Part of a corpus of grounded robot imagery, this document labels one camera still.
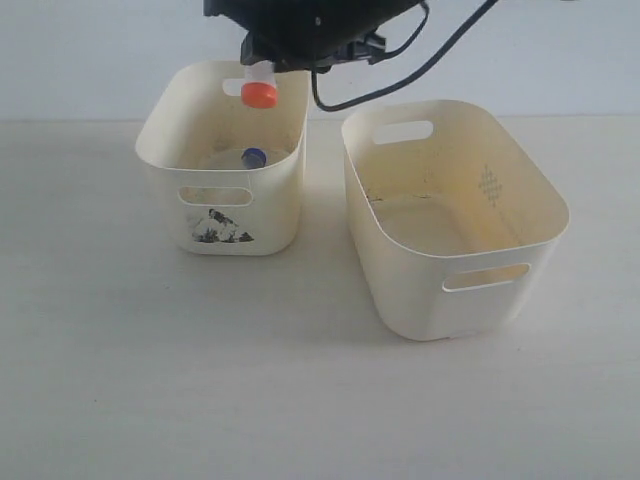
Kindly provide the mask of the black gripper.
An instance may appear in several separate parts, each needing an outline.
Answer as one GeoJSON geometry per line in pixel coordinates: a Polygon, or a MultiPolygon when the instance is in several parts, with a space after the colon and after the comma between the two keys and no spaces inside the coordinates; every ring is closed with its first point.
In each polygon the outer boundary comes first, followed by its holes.
{"type": "Polygon", "coordinates": [[[266,62],[277,74],[313,70],[324,74],[337,65],[362,61],[373,65],[385,60],[387,56],[386,39],[373,31],[325,50],[321,49],[317,38],[310,38],[307,44],[295,41],[293,46],[302,47],[302,50],[276,48],[266,40],[248,33],[241,44],[240,63],[243,66],[253,66],[266,62]]]}

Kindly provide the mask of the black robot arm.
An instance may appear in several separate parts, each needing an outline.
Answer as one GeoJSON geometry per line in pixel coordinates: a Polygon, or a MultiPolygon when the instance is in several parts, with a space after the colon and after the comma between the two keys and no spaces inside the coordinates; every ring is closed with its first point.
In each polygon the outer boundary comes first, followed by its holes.
{"type": "Polygon", "coordinates": [[[243,66],[269,62],[277,73],[326,73],[339,64],[374,65],[400,55],[426,25],[429,7],[417,0],[208,0],[203,14],[223,16],[246,30],[240,47],[243,66]],[[424,19],[389,51],[377,29],[416,6],[424,19]]]}

